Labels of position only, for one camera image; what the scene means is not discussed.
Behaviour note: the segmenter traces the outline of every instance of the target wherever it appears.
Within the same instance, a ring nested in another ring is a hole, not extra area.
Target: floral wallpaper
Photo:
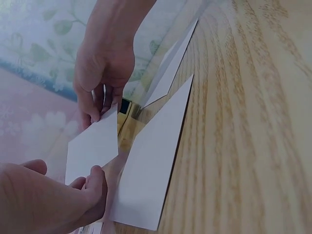
[[[77,49],[96,0],[1,0],[0,67],[63,97],[72,89]],[[158,0],[135,37],[135,70],[124,96],[140,79],[185,0]]]

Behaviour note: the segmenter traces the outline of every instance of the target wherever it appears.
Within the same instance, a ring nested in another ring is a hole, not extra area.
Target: sheet of paper
[[[118,155],[117,106],[69,142],[65,184],[88,176],[94,165],[104,166]]]
[[[191,76],[136,136],[110,219],[157,230],[192,85]]]
[[[167,59],[168,55],[172,52],[175,46],[176,46],[176,43],[174,43],[173,46],[171,46],[171,48],[165,53],[164,58],[162,59],[159,67],[163,65],[164,61]]]
[[[179,47],[178,51],[176,52],[175,56],[171,60],[167,70],[165,71],[164,75],[160,79],[159,83],[157,84],[156,88],[152,92],[151,96],[148,98],[146,103],[142,105],[142,108],[150,105],[151,103],[157,101],[158,99],[162,98],[163,96],[167,95],[170,87],[172,85],[172,82],[176,76],[176,73],[179,69],[179,66],[182,62],[183,56],[185,54],[185,51],[187,49],[187,46],[192,38],[193,32],[196,28],[198,20],[195,20],[192,27],[190,28],[187,36],[184,38],[184,41],[182,42],[181,46]]]
[[[79,228],[78,234],[101,234],[103,223],[92,223]]]

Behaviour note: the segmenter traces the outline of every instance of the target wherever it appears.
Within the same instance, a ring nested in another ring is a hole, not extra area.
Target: wooden table
[[[312,1],[188,0],[163,45],[197,16],[169,96],[128,120],[120,136],[129,148],[195,74],[157,233],[311,234]],[[155,72],[151,65],[145,78]]]

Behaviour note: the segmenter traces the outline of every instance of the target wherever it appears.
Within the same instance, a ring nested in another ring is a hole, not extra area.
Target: left hand
[[[70,186],[46,177],[46,172],[42,160],[0,164],[1,232],[66,234],[103,217],[107,183],[99,166]]]

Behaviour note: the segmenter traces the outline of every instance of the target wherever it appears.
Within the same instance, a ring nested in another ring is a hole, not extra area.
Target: black object
[[[130,101],[128,101],[127,99],[122,99],[120,112],[126,115],[129,105],[130,105]]]

